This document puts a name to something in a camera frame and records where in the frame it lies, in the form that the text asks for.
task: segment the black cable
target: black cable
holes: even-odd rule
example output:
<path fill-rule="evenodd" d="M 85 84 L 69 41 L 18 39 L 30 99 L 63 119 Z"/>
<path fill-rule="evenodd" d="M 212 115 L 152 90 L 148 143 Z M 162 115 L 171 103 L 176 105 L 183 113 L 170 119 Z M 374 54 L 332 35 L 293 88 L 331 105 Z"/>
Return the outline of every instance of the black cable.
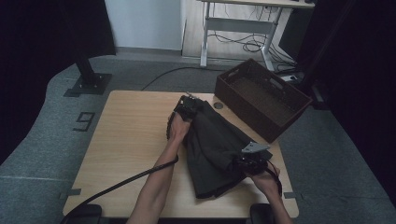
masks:
<path fill-rule="evenodd" d="M 268 13 L 268 21 L 271 19 L 272 7 L 270 7 L 270 13 Z"/>
<path fill-rule="evenodd" d="M 256 35 L 256 34 L 252 34 L 252 35 L 248 35 L 248 36 L 246 36 L 246 37 L 243 37 L 243 38 L 241 38 L 241 39 L 234 40 L 234 39 L 230 39 L 230 38 L 228 38 L 228 37 L 222 36 L 222 35 L 217 35 L 216 32 L 215 32 L 214 35 L 209 35 L 209 36 L 215 36 L 216 39 L 217 39 L 219 42 L 222 42 L 222 43 L 237 43 L 237 44 L 242 44 L 242 45 L 243 45 L 243 50 L 244 50 L 244 51 L 248 51 L 248 52 L 258 52 L 258 51 L 262 50 L 262 48 L 263 48 L 264 43 L 261 42 L 261 41 L 259 41 L 259 40 L 256 40 L 256 39 L 255 39 L 255 36 L 259 36 L 259 37 L 262 37 L 262 38 L 266 38 L 265 35 Z M 249 41 L 247 41 L 247 42 L 241 42 L 242 40 L 245 40 L 245 39 L 250 38 L 250 37 L 252 37 L 253 40 L 249 40 Z M 257 49 L 251 49 L 249 46 L 254 46 L 254 47 L 256 47 Z M 296 62 L 289 62 L 289 61 L 286 61 L 285 59 L 283 59 L 282 57 L 280 57 L 280 56 L 283 56 L 283 57 L 286 58 L 287 60 L 293 60 L 289 55 L 286 55 L 286 54 L 280 52 L 279 50 L 277 50 L 276 47 L 275 47 L 275 45 L 274 45 L 273 43 L 271 44 L 271 46 L 270 46 L 270 48 L 269 48 L 269 53 L 270 53 L 270 55 L 272 56 L 273 60 L 274 60 L 276 63 L 279 63 L 278 66 L 280 66 L 280 65 L 290 66 L 290 67 L 293 67 L 293 69 L 295 69 L 294 67 L 296 66 L 297 63 L 296 63 Z"/>
<path fill-rule="evenodd" d="M 171 72 L 181 70 L 181 69 L 197 69 L 197 70 L 206 70 L 206 71 L 214 71 L 214 72 L 225 72 L 226 71 L 226 70 L 222 70 L 222 69 L 210 69 L 210 68 L 202 68 L 202 67 L 179 67 L 179 68 L 175 68 L 170 71 L 164 72 L 164 73 L 160 74 L 159 76 L 155 77 L 153 80 L 150 81 L 149 84 L 147 84 L 145 87 L 143 87 L 143 89 L 141 91 L 145 90 L 149 85 L 151 85 L 153 82 L 158 80 L 158 78 L 163 77 L 164 75 L 169 74 Z"/>
<path fill-rule="evenodd" d="M 224 8 L 225 14 L 228 16 L 228 18 L 230 18 L 230 15 L 228 15 L 228 12 L 227 12 L 227 4 L 224 3 L 224 7 L 225 7 Z"/>
<path fill-rule="evenodd" d="M 230 17 L 230 16 L 228 15 L 228 12 L 227 12 L 226 4 L 224 4 L 224 6 L 225 6 L 225 13 L 227 14 L 228 17 Z M 215 17 L 215 10 L 216 10 L 216 3 L 213 4 L 212 17 Z M 252 15 L 256 10 L 259 11 L 258 8 L 257 8 L 257 6 L 255 6 L 254 10 L 251 12 L 251 14 L 250 14 L 249 17 L 251 17 L 251 15 Z M 264 7 L 262 7 L 262 12 L 261 12 L 261 15 L 260 15 L 260 17 L 258 18 L 258 20 L 262 17 L 263 11 L 264 11 Z M 249 36 L 244 37 L 244 38 L 241 38 L 241 39 L 239 39 L 239 40 L 231 40 L 231 39 L 229 39 L 229 38 L 227 38 L 227 37 L 225 37 L 225 36 L 218 35 L 218 34 L 216 33 L 216 31 L 214 31 L 214 34 L 213 34 L 213 35 L 208 35 L 207 37 L 210 37 L 210 36 L 215 36 L 216 39 L 217 39 L 219 42 L 222 42 L 222 43 L 231 43 L 231 42 L 233 42 L 233 43 L 242 44 L 242 45 L 243 45 L 243 50 L 244 50 L 244 51 L 247 51 L 247 52 L 253 52 L 253 53 L 254 53 L 254 52 L 260 51 L 260 50 L 262 49 L 262 46 L 261 46 L 261 45 L 262 45 L 262 42 L 259 42 L 259 41 L 255 40 L 255 39 L 254 39 L 254 34 L 253 34 L 253 35 L 249 35 Z M 247 39 L 247 38 L 249 38 L 249 37 L 251 37 L 251 36 L 253 36 L 253 40 L 249 40 L 247 43 L 241 43 L 242 40 L 245 40 L 245 39 Z M 254 47 L 257 47 L 258 49 L 250 49 L 248 46 L 254 46 Z"/>
<path fill-rule="evenodd" d="M 259 20 L 261 20 L 262 19 L 262 13 L 260 13 L 260 17 L 259 18 L 257 18 L 257 14 L 256 14 L 256 19 L 257 19 L 257 21 L 259 21 Z"/>
<path fill-rule="evenodd" d="M 265 167 L 265 171 L 270 174 L 272 176 L 272 178 L 275 180 L 276 184 L 277 184 L 277 192 L 279 193 L 279 195 L 282 195 L 282 183 L 279 180 L 279 174 L 276 171 L 275 166 L 271 163 L 271 165 L 274 168 L 274 172 L 271 171 L 268 167 Z"/>
<path fill-rule="evenodd" d="M 78 206 L 76 206 L 73 210 L 71 210 L 66 216 L 64 216 L 64 218 L 63 218 L 62 221 L 61 221 L 61 224 L 64 224 L 64 223 L 67 221 L 67 219 L 69 219 L 70 216 L 71 216 L 74 212 L 76 212 L 80 207 L 84 206 L 85 204 L 90 203 L 90 202 L 92 202 L 93 200 L 95 200 L 95 199 L 101 197 L 102 195 L 105 195 L 105 194 L 109 193 L 110 191 L 112 191 L 112 190 L 114 190 L 114 189 L 117 189 L 117 188 L 119 188 L 119 187 L 122 187 L 122 186 L 124 186 L 124 185 L 126 185 L 126 184 L 128 184 L 128 183 L 130 183 L 130 182 L 132 182 L 132 181 L 134 181 L 134 180 L 136 180 L 136 179 L 142 177 L 142 176 L 152 174 L 152 173 L 157 172 L 157 171 L 159 171 L 159 170 L 161 170 L 161 169 L 164 169 L 164 168 L 166 168 L 166 167 L 168 167 L 168 166 L 171 166 L 171 165 L 173 165 L 173 164 L 175 164 L 175 163 L 177 163 L 177 162 L 178 162 L 178 156 L 176 156 L 176 158 L 175 158 L 174 160 L 172 160 L 172 161 L 169 161 L 169 162 L 164 163 L 164 164 L 162 164 L 162 165 L 155 166 L 155 167 L 153 167 L 153 168 L 151 168 L 151 169 L 149 169 L 149 170 L 147 170 L 147 171 L 145 171 L 145 172 L 142 172 L 142 173 L 140 173 L 140 174 L 138 174 L 138 175 L 134 175 L 134 176 L 132 176 L 132 177 L 130 177 L 130 178 L 128 178 L 128 179 L 126 179 L 126 180 L 124 180 L 124 181 L 122 181 L 122 182 L 116 184 L 116 185 L 114 185 L 113 187 L 110 187 L 110 188 L 108 188 L 108 189 L 105 189 L 105 190 L 103 190 L 103 191 L 101 191 L 101 192 L 99 192 L 99 193 L 97 193 L 97 194 L 91 196 L 89 199 L 87 199 L 87 200 L 85 200 L 84 202 L 80 203 L 80 204 L 79 204 Z"/>
<path fill-rule="evenodd" d="M 257 9 L 257 6 L 254 7 L 253 11 L 250 13 L 250 16 L 248 16 L 248 18 L 247 18 L 248 20 L 250 20 L 251 15 L 253 15 L 253 13 L 256 11 L 256 9 Z"/>

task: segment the cable on floor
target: cable on floor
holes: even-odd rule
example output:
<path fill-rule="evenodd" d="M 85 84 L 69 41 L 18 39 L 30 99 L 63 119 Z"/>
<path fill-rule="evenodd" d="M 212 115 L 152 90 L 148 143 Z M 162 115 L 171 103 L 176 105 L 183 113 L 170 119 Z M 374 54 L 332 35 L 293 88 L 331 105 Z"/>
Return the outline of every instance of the cable on floor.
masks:
<path fill-rule="evenodd" d="M 152 83 L 154 83 L 155 81 L 157 81 L 160 77 L 165 76 L 166 74 L 178 71 L 178 70 L 182 70 L 182 69 L 196 69 L 196 70 L 206 70 L 206 71 L 214 71 L 214 72 L 225 72 L 226 70 L 223 69 L 211 69 L 211 68 L 203 68 L 203 67 L 179 67 L 179 68 L 175 68 L 172 70 L 169 70 L 167 72 L 164 72 L 162 74 L 160 74 L 159 76 L 155 77 L 153 80 L 151 80 L 145 87 L 143 87 L 143 90 L 145 90 L 148 86 L 150 86 Z"/>

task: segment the black strap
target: black strap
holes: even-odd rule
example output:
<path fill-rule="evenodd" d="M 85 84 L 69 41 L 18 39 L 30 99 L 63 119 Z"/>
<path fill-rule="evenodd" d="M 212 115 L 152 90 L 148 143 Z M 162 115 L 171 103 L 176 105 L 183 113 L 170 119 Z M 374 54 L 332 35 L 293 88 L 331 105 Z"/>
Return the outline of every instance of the black strap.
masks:
<path fill-rule="evenodd" d="M 280 196 L 282 196 L 282 183 L 280 183 L 280 180 L 279 180 L 278 175 L 275 174 L 272 170 L 270 170 L 270 169 L 268 168 L 268 166 L 265 167 L 264 170 L 265 170 L 266 172 L 268 172 L 268 174 L 270 174 L 270 175 L 272 176 L 272 178 L 275 180 L 275 182 L 276 182 L 276 184 L 277 184 L 277 192 L 279 193 Z"/>
<path fill-rule="evenodd" d="M 151 168 L 151 169 L 149 169 L 149 170 L 147 170 L 147 171 L 145 171 L 145 172 L 142 172 L 142 173 L 140 173 L 140 174 L 138 174 L 138 175 L 134 175 L 134 176 L 132 176 L 132 177 L 130 177 L 130 178 L 128 178 L 128 179 L 126 179 L 126 180 L 124 180 L 124 181 L 122 181 L 122 182 L 116 184 L 116 185 L 114 185 L 113 187 L 110 187 L 110 188 L 108 188 L 108 189 L 105 189 L 105 190 L 103 190 L 103 191 L 101 191 L 101 192 L 99 192 L 99 193 L 97 193 L 97 194 L 91 196 L 91 198 L 85 200 L 84 202 L 82 202 L 81 204 L 79 204 L 78 206 L 76 206 L 73 210 L 71 210 L 66 216 L 64 216 L 64 218 L 63 218 L 62 221 L 61 221 L 61 224 L 66 223 L 67 219 L 69 219 L 69 217 L 71 217 L 78 209 L 80 209 L 81 207 L 83 207 L 85 204 L 88 204 L 88 203 L 90 203 L 91 201 L 93 201 L 93 200 L 99 198 L 100 196 L 105 195 L 105 194 L 109 193 L 110 191 L 112 191 L 112 190 L 114 190 L 114 189 L 117 189 L 117 188 L 119 188 L 119 187 L 121 187 L 121 186 L 124 186 L 124 185 L 126 185 L 126 184 L 128 184 L 128 183 L 130 183 L 130 182 L 132 182 L 132 181 L 134 181 L 134 180 L 136 180 L 136 179 L 138 179 L 138 178 L 140 178 L 140 177 L 142 177 L 142 176 L 152 174 L 152 173 L 157 172 L 157 171 L 159 171 L 159 170 L 161 170 L 161 169 L 163 169 L 163 168 L 166 168 L 166 167 L 168 167 L 168 166 L 171 166 L 171 165 L 173 165 L 173 164 L 175 164 L 175 163 L 177 163 L 177 162 L 178 162 L 178 155 L 176 155 L 176 158 L 175 158 L 174 160 L 172 160 L 172 161 L 169 161 L 169 162 L 164 163 L 164 164 L 162 164 L 162 165 L 155 166 L 155 167 L 153 167 L 153 168 Z"/>

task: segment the human arm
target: human arm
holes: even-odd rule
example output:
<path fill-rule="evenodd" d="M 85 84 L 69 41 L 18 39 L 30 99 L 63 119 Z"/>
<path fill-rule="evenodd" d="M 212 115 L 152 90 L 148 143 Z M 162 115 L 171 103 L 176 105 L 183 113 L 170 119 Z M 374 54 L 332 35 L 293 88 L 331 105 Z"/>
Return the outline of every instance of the human arm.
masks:
<path fill-rule="evenodd" d="M 279 169 L 273 165 L 269 165 L 268 169 L 275 174 L 279 174 Z M 292 224 L 293 222 L 278 193 L 278 185 L 274 178 L 268 172 L 263 172 L 258 175 L 249 175 L 249 177 L 253 180 L 256 187 L 267 197 L 273 210 L 276 224 Z"/>
<path fill-rule="evenodd" d="M 189 128 L 190 123 L 183 121 L 181 116 L 176 113 L 171 124 L 170 138 L 154 166 L 162 165 L 176 158 L 178 149 Z M 127 224 L 157 223 L 165 206 L 173 171 L 174 165 L 171 165 L 148 176 Z"/>

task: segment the white wall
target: white wall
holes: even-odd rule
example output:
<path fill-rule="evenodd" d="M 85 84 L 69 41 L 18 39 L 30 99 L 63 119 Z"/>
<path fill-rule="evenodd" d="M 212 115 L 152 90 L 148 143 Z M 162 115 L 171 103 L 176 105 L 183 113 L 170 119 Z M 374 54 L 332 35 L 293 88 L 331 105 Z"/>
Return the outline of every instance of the white wall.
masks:
<path fill-rule="evenodd" d="M 185 0 L 106 0 L 116 47 L 181 50 Z"/>

